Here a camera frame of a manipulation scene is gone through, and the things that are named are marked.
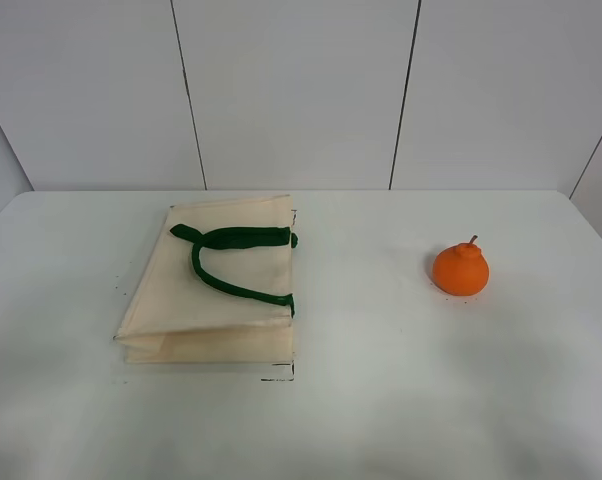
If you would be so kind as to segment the white linen bag green handles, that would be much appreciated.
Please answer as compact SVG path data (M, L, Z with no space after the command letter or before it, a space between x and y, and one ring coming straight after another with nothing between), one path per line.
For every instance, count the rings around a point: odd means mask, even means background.
M115 335L129 363L289 364L288 195L172 206Z

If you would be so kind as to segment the orange with stem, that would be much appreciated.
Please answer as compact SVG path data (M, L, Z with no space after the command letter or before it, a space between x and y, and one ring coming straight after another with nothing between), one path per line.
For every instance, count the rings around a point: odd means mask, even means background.
M441 251L434 259L431 278L442 291L453 296L473 296L488 284L490 270L477 235Z

